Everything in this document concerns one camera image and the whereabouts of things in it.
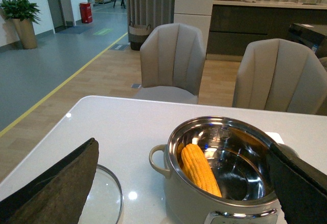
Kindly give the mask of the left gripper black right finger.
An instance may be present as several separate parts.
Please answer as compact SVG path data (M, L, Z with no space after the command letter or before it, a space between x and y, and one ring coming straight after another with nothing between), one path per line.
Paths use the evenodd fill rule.
M267 154L269 175L287 223L326 223L326 174L277 143Z

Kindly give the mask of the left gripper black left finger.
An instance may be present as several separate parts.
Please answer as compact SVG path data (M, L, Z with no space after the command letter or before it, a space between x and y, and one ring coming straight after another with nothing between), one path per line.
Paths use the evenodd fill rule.
M78 223L92 187L99 144L91 138L1 201L1 223Z

